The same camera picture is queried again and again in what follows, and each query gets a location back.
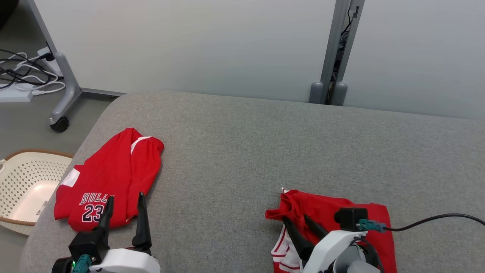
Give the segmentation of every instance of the caster wheel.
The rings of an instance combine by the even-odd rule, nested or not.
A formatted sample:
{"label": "caster wheel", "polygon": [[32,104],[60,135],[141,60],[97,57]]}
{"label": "caster wheel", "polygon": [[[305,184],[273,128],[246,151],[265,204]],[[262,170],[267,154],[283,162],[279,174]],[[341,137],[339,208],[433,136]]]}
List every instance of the caster wheel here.
{"label": "caster wheel", "polygon": [[58,133],[64,132],[69,127],[69,120],[66,117],[61,117],[50,128]]}

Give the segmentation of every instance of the gray table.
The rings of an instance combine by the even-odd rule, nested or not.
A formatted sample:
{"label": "gray table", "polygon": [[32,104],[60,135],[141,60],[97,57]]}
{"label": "gray table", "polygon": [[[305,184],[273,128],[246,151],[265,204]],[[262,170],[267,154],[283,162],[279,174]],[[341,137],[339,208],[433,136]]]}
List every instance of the gray table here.
{"label": "gray table", "polygon": [[[388,207],[400,227],[436,214],[485,219],[485,123],[297,102],[181,92],[124,95],[76,153],[81,164],[127,127],[165,143],[148,195],[162,272],[272,272],[281,223],[264,212],[281,187]],[[49,272],[75,233],[52,197],[21,271]],[[136,223],[110,233],[130,246]],[[466,219],[394,234],[399,272],[481,272],[485,227]]]}

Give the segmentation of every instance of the teal connector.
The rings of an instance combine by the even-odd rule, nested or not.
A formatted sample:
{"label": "teal connector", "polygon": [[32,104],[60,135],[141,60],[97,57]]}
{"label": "teal connector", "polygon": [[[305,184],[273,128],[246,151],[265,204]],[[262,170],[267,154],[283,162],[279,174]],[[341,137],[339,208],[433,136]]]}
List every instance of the teal connector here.
{"label": "teal connector", "polygon": [[89,255],[81,255],[71,273],[87,273],[91,264],[93,264],[93,261]]}
{"label": "teal connector", "polygon": [[386,227],[385,223],[379,223],[367,219],[360,219],[358,226],[360,230],[376,230],[378,232],[385,232],[386,230],[384,227]]}

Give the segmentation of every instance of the laundry basket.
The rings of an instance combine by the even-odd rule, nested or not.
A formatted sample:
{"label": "laundry basket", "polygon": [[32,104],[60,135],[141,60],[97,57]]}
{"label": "laundry basket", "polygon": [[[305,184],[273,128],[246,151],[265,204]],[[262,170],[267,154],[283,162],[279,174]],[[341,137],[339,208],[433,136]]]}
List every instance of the laundry basket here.
{"label": "laundry basket", "polygon": [[29,149],[0,160],[0,225],[29,235],[72,157]]}

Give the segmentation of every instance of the basket handle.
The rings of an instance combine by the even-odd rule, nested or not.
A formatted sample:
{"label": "basket handle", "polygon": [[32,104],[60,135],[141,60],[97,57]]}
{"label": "basket handle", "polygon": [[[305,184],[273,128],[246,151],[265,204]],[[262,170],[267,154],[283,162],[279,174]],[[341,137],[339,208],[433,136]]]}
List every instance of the basket handle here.
{"label": "basket handle", "polygon": [[1,173],[1,172],[3,171],[3,169],[5,168],[6,162],[7,162],[7,160],[5,160],[5,159],[0,160],[0,165],[1,165],[1,168],[0,168],[0,173]]}

